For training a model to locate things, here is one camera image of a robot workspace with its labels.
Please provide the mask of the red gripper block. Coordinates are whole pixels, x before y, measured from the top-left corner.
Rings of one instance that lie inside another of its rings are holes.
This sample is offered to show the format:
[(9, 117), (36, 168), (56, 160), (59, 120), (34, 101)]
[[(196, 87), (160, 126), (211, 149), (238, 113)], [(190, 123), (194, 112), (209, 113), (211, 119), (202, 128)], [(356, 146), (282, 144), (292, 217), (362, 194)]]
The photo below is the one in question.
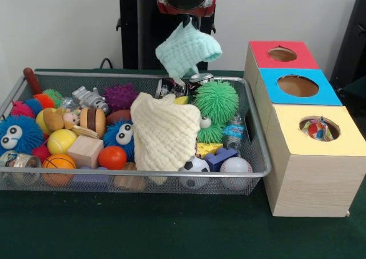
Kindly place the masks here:
[(214, 12), (216, 0), (157, 0), (158, 8), (165, 14), (182, 14), (182, 23), (191, 23), (200, 30), (200, 17), (210, 17)]

